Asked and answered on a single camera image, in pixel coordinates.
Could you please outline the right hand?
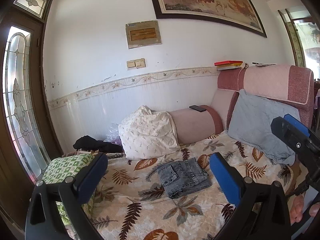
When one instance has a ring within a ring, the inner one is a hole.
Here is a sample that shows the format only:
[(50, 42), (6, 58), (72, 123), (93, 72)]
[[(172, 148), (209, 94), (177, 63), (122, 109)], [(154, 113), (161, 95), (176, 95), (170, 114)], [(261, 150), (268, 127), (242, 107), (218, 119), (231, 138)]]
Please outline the right hand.
[[(295, 199), (293, 200), (293, 204), (290, 210), (291, 224), (298, 223), (302, 220), (303, 207), (304, 207), (304, 196), (301, 194), (296, 196)], [(311, 217), (315, 217), (318, 211), (319, 211), (319, 203), (316, 203), (312, 207), (310, 207), (309, 215)]]

